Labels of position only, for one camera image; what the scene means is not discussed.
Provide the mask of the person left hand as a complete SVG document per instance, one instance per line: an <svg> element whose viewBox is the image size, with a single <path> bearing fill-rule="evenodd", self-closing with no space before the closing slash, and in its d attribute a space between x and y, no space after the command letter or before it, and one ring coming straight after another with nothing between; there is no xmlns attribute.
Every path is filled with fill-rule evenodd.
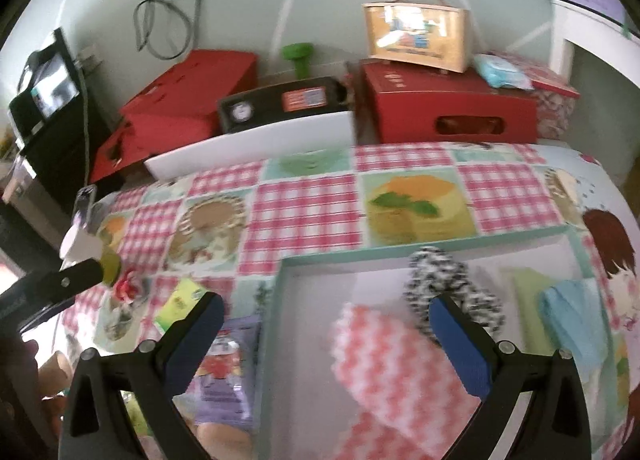
<svg viewBox="0 0 640 460"><path fill-rule="evenodd" d="M62 433L67 397L63 394L72 383L73 370L67 357L56 350L38 368L37 388L41 406L55 438Z"/></svg>

